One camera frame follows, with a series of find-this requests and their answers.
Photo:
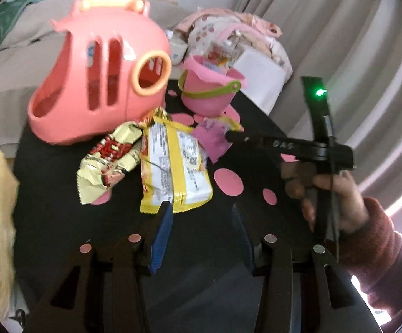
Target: pillow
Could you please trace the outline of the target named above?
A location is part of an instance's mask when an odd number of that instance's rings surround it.
[[[51,20],[60,20],[71,11],[75,0],[42,0],[28,5],[4,41],[1,49],[27,46],[34,40],[54,32]]]

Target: white curtain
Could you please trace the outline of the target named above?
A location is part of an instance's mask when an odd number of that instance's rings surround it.
[[[354,176],[402,232],[402,0],[238,0],[235,8],[277,24],[293,65],[270,117],[312,138],[300,77],[327,84],[340,143],[355,149]]]

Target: pink paper circle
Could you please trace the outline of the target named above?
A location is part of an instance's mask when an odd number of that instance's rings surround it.
[[[277,202],[276,194],[270,189],[263,189],[262,196],[267,204],[275,205]]]
[[[187,127],[189,127],[190,125],[193,125],[193,123],[195,122],[193,120],[193,118],[186,113],[178,113],[178,114],[171,114],[171,119],[174,122],[178,122],[182,125],[186,125]]]
[[[193,120],[195,120],[195,122],[197,122],[199,124],[204,120],[204,116],[195,114],[195,115],[193,115]]]
[[[79,251],[81,253],[88,253],[89,251],[91,251],[91,245],[90,244],[83,244],[80,246]]]
[[[139,234],[132,234],[128,237],[130,243],[137,243],[141,241],[142,237]]]
[[[294,155],[289,155],[289,154],[281,154],[282,159],[285,162],[297,162],[298,159]]]
[[[110,200],[112,196],[112,191],[107,190],[105,193],[103,193],[99,198],[97,198],[93,203],[90,203],[91,205],[101,205]]]
[[[241,178],[229,169],[218,169],[213,177],[218,187],[226,195],[237,196],[244,190]]]
[[[237,122],[238,124],[241,121],[241,117],[239,116],[238,112],[233,108],[232,105],[228,105],[225,108],[223,115],[228,116],[229,118],[231,118],[233,121]]]

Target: hand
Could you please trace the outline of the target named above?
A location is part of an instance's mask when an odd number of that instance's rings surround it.
[[[305,188],[299,179],[304,170],[305,163],[282,162],[281,177],[283,179],[292,178],[286,183],[286,193],[291,198],[301,199],[302,214],[313,231],[316,218],[315,208],[309,199],[304,198]],[[330,190],[331,175],[317,174],[313,176],[312,182],[316,187]],[[343,171],[342,175],[333,176],[333,191],[340,197],[339,229],[347,234],[352,234],[369,220],[363,197],[348,171]]]

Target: small packet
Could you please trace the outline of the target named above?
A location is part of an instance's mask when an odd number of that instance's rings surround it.
[[[211,199],[213,190],[205,153],[190,135],[192,128],[158,117],[154,121],[142,138],[140,211],[157,213],[166,200],[173,203],[175,213],[200,207]]]
[[[133,144],[141,135],[135,122],[125,122],[82,159],[76,176],[81,204],[95,201],[139,164],[140,145]]]

